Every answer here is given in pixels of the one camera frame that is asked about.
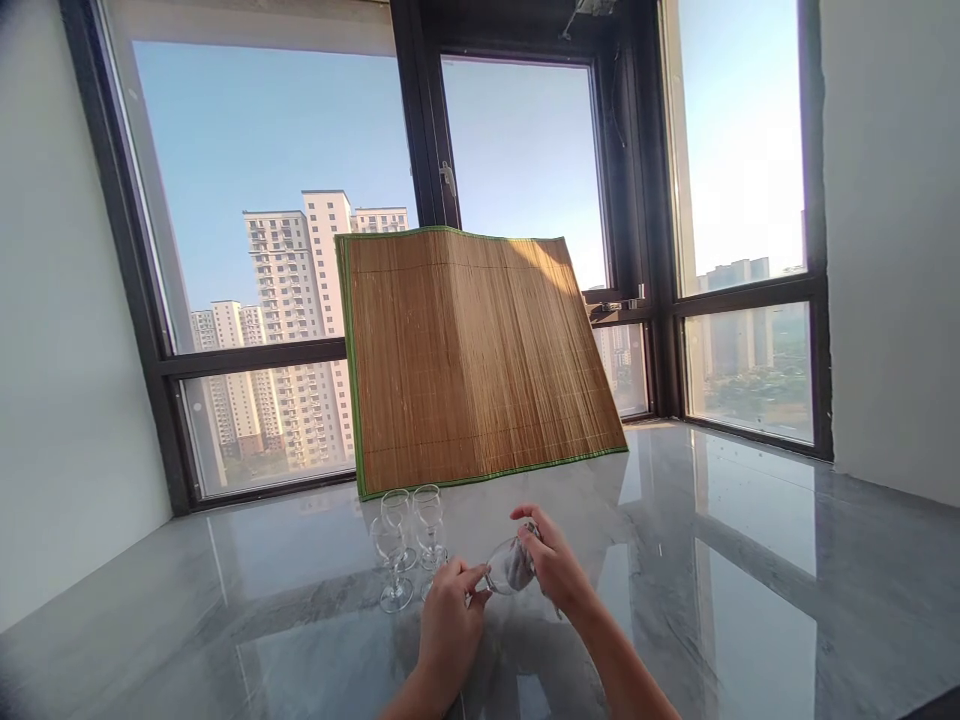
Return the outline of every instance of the blue sky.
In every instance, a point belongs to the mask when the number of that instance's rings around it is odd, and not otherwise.
[[[793,0],[680,5],[697,273],[801,262]],[[241,213],[416,205],[396,59],[136,43],[190,307],[256,303]],[[587,73],[445,62],[464,228],[564,235],[582,288],[604,283]]]

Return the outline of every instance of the marble tabletop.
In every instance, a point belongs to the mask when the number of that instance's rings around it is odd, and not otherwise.
[[[897,718],[960,683],[960,511],[679,423],[627,437],[444,489],[451,552],[486,560],[539,503],[688,720]],[[378,606],[377,512],[347,485],[169,523],[0,635],[0,717],[375,717],[422,609]],[[450,717],[606,716],[536,583],[485,622]]]

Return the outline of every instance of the forearm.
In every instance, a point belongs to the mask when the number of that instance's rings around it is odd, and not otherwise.
[[[680,719],[599,598],[589,598],[568,617],[597,667],[614,720]]]
[[[452,702],[452,699],[448,701],[438,692],[436,683],[430,681],[430,674],[417,665],[400,692],[380,715],[380,720],[442,718]]]

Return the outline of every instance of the white wall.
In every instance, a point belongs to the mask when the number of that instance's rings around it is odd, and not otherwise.
[[[0,8],[2,631],[170,504],[56,2]]]
[[[960,2],[821,13],[837,468],[960,505]]]

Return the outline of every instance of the window frame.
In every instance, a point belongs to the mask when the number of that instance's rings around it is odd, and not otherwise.
[[[420,102],[419,78],[422,74],[418,74],[417,65],[422,55],[422,41],[417,44],[419,21],[414,22],[418,5],[416,0],[393,0],[390,7],[417,211],[422,224],[437,224],[433,197],[438,194],[439,180],[426,172],[424,164],[425,158],[429,157],[428,148],[435,143],[432,128],[424,122]],[[150,229],[151,221],[157,222],[163,213],[147,214],[140,168],[128,133],[126,110],[115,84],[115,49],[109,47],[106,24],[97,0],[60,0],[60,10],[99,169],[174,516],[355,477],[354,470],[327,474],[310,474],[308,471],[300,481],[204,497],[193,442],[196,433],[192,430],[199,429],[203,433],[208,428],[202,423],[194,423],[191,428],[188,423],[181,382],[288,365],[345,360],[346,342],[342,337],[321,338],[174,354],[168,331],[172,324],[167,317],[168,306],[164,303],[166,292],[160,279],[158,251]],[[185,292],[179,295],[186,298]],[[196,444],[196,452],[203,451],[202,445],[201,442]]]
[[[544,3],[539,12],[560,12],[549,5]],[[578,15],[571,39],[558,37],[556,17],[540,25],[531,24],[530,17],[514,23],[512,11],[504,12],[502,6],[499,20],[483,23],[468,22],[456,13],[487,12],[486,4],[481,8],[437,0],[392,0],[390,12],[420,224],[460,227],[459,204],[440,174],[443,161],[456,172],[443,95],[443,55],[589,66],[610,287],[587,291],[584,300],[593,328],[639,324],[644,341],[648,412],[622,419],[679,418],[832,460],[820,15],[817,0],[797,0],[797,6],[807,270],[689,297],[680,297],[678,292],[669,118],[657,3],[617,3],[614,23],[608,18]],[[343,338],[323,338],[173,354],[165,291],[124,109],[115,90],[112,51],[106,45],[99,4],[97,0],[60,0],[60,9],[174,515],[351,480],[355,477],[352,470],[308,474],[299,482],[203,497],[181,382],[344,360],[346,343]],[[691,416],[685,386],[684,318],[793,302],[808,302],[810,307],[813,446]]]
[[[660,371],[657,385],[662,401],[660,414],[677,417],[694,425],[721,430],[748,440],[796,452],[821,460],[833,460],[831,419],[832,382],[830,374],[830,321],[827,287],[826,216],[823,185],[823,103],[824,78],[821,66],[820,7],[817,0],[796,0],[797,52],[800,72],[800,125],[803,189],[806,211],[806,270],[711,292],[682,296],[677,253],[678,238],[673,221],[673,198],[668,194],[665,208],[669,222],[663,227],[669,242],[655,252],[655,294],[662,298],[654,326]],[[653,4],[639,9],[638,38],[647,53],[645,67],[655,97],[640,108],[650,129],[648,147],[658,155],[650,171],[659,175],[659,184],[669,193],[672,169],[669,163],[671,137],[670,107],[665,87],[664,19]],[[807,444],[777,435],[761,433],[693,415],[689,411],[688,368],[684,341],[684,319],[732,310],[749,310],[797,302],[809,303],[810,385],[813,443]]]

